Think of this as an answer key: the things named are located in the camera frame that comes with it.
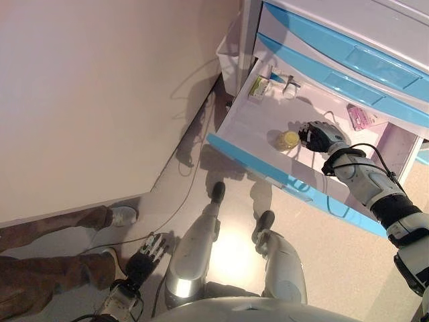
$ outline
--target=brown pants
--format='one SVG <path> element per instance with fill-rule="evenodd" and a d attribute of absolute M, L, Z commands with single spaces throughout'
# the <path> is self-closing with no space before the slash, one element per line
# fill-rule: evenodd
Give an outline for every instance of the brown pants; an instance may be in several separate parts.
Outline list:
<path fill-rule="evenodd" d="M 111 210 L 102 206 L 2 228 L 0 252 L 67 227 L 100 230 L 111 223 Z M 54 294 L 87 283 L 102 290 L 114 278 L 115 263 L 108 254 L 26 260 L 0 256 L 0 321 L 40 312 Z"/>

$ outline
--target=robotic hand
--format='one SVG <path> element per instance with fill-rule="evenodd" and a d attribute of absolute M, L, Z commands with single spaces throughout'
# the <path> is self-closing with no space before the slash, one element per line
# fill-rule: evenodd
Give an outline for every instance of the robotic hand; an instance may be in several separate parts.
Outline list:
<path fill-rule="evenodd" d="M 161 258 L 168 250 L 164 234 L 151 233 L 145 243 L 128 260 L 125 268 L 126 280 L 116 280 L 110 287 L 110 293 L 91 322 L 128 322 L 138 321 L 131 310 L 141 301 L 140 287 L 154 272 Z"/>
<path fill-rule="evenodd" d="M 427 303 L 429 215 L 412 204 L 381 158 L 385 170 L 366 158 L 363 151 L 348 146 L 335 126 L 314 121 L 303 125 L 298 134 L 303 146 L 329 155 L 323 173 L 345 183 L 386 228 L 389 240 L 399 249 L 394 257 L 397 269 L 415 293 L 423 296 L 426 290 L 423 302 Z"/>

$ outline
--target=floor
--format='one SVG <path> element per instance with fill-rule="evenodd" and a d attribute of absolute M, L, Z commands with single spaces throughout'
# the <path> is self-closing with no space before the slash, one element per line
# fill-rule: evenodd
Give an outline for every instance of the floor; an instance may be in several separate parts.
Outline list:
<path fill-rule="evenodd" d="M 254 251 L 250 236 L 254 217 L 272 209 L 276 213 L 273 230 L 292 243 L 301 257 L 310 305 L 365 322 L 409 321 L 421 300 L 395 269 L 395 248 L 387 239 L 308 206 L 254 177 L 208 145 L 204 138 L 220 125 L 229 99 L 222 82 L 218 82 L 152 192 L 125 202 L 139 207 L 141 216 L 135 225 L 107 228 L 97 234 L 90 229 L 69 228 L 7 254 L 19 258 L 73 255 L 88 247 L 139 238 L 153 230 L 170 232 L 178 239 L 209 202 L 213 184 L 223 180 L 227 191 L 219 215 L 221 232 L 212 249 L 208 280 L 261 293 L 265 262 Z M 421 178 L 429 178 L 429 167 L 416 162 L 405 189 L 417 206 L 429 211 L 429 186 Z M 140 243 L 117 249 L 124 258 L 130 257 Z M 145 313 L 141 321 L 149 319 L 168 260 L 165 256 L 142 287 Z M 69 321 L 93 312 L 106 294 L 84 286 L 55 296 L 43 312 L 19 321 Z M 158 313 L 164 310 L 161 295 Z"/>

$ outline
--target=drawer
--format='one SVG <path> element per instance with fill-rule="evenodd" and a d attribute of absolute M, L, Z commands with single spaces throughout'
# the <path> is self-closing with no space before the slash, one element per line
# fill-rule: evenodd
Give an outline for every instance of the drawer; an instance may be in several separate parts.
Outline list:
<path fill-rule="evenodd" d="M 281 131 L 298 131 L 307 121 L 336 123 L 350 143 L 371 143 L 379 149 L 387 165 L 404 182 L 421 146 L 422 138 L 392 123 L 355 131 L 347 113 L 350 101 L 308 83 L 302 83 L 295 99 L 283 98 L 281 90 L 268 86 L 261 101 L 248 97 L 257 76 L 268 65 L 258 61 L 233 106 L 209 142 L 228 157 L 266 178 L 271 183 L 335 217 L 378 235 L 385 231 L 372 214 L 360 205 L 348 188 L 321 172 L 326 155 L 295 147 L 281 153 L 273 146 Z M 368 157 L 371 149 L 363 148 Z"/>
<path fill-rule="evenodd" d="M 289 34 L 295 35 L 352 71 L 429 102 L 429 75 L 425 72 L 291 11 L 264 3 L 259 32 L 288 47 Z"/>
<path fill-rule="evenodd" d="M 372 108 L 392 123 L 419 136 L 429 138 L 429 114 L 386 93 L 370 87 L 339 70 L 311 59 L 258 33 L 255 55 L 305 82 L 313 83 L 358 105 Z"/>
<path fill-rule="evenodd" d="M 289 19 L 288 16 L 295 17 L 298 23 L 292 23 L 293 19 Z M 379 55 L 372 54 L 375 51 L 368 46 L 358 45 L 357 42 L 347 40 L 347 37 L 345 38 L 337 32 L 270 4 L 263 6 L 259 32 L 315 61 L 429 113 L 429 103 L 412 96 L 409 91 L 411 87 L 406 88 L 412 82 L 414 82 L 413 86 L 416 86 L 415 81 L 423 81 L 423 87 L 429 87 L 429 83 L 424 79 L 424 73 L 413 72 L 415 68 L 405 67 L 405 64 L 397 63 L 394 58 L 387 57 L 387 62 L 384 62 L 383 58 L 378 60 Z M 416 96 L 429 96 L 429 89 L 427 91 L 420 89 Z"/>
<path fill-rule="evenodd" d="M 416 10 L 398 5 L 397 1 L 265 0 L 265 3 L 309 19 L 429 74 L 429 17 L 416 17 Z"/>

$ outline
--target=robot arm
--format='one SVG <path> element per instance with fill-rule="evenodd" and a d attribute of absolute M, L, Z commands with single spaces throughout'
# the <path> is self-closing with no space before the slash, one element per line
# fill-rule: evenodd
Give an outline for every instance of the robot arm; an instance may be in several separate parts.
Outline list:
<path fill-rule="evenodd" d="M 309 150 L 329 155 L 323 173 L 345 183 L 380 221 L 399 249 L 394 257 L 397 269 L 415 293 L 423 296 L 426 290 L 425 298 L 429 297 L 429 214 L 412 204 L 392 172 L 376 166 L 363 151 L 346 145 L 335 126 L 319 121 L 306 123 L 299 136 Z"/>

